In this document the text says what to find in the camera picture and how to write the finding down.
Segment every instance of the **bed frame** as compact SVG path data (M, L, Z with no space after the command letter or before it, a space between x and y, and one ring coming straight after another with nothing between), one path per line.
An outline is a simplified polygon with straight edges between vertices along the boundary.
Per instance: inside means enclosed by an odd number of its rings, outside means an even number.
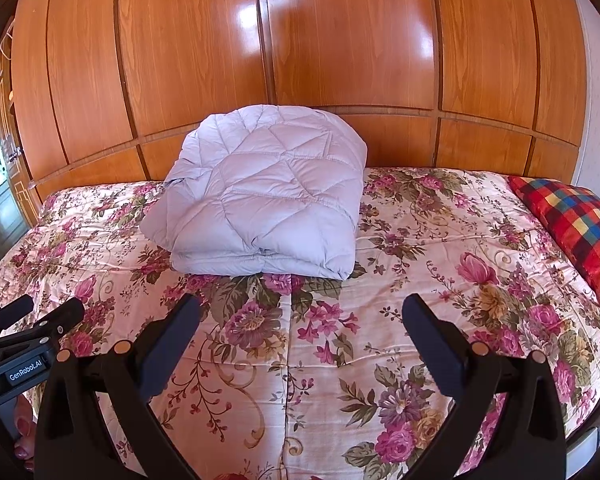
M32 203L162 179L186 132L249 104L341 115L369 166L567 181L584 125L575 0L19 0L12 36Z

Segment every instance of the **pillow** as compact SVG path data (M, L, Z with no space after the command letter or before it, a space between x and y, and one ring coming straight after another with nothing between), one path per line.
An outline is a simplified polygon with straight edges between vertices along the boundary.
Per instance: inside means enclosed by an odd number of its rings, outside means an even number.
M510 176L509 186L589 283L600 304L600 199L548 178Z

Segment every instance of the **human hand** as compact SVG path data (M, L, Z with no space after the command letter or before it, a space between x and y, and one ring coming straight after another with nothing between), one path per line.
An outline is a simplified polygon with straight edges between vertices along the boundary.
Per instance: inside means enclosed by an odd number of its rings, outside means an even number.
M18 396L18 402L13 410L13 423L18 428L21 437L15 443L15 455L24 460L27 471L33 471L33 453L36 443L36 423L33 422L33 408L24 395Z

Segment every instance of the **finger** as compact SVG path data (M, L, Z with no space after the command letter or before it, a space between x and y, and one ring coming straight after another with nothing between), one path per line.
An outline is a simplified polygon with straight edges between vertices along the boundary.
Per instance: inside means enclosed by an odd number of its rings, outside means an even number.
M31 424L31 430L27 436L23 436L15 444L14 453L21 460L28 460L33 457L36 445L36 424Z
M24 395L18 396L16 407L13 410L13 423L22 436L29 435L33 423L33 408Z

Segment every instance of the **folded white duvet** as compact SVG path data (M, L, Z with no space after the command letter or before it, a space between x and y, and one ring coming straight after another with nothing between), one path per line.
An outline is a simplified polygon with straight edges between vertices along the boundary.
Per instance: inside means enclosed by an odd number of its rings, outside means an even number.
M341 118L257 105L212 115L184 140L142 220L181 272L346 279L366 145Z

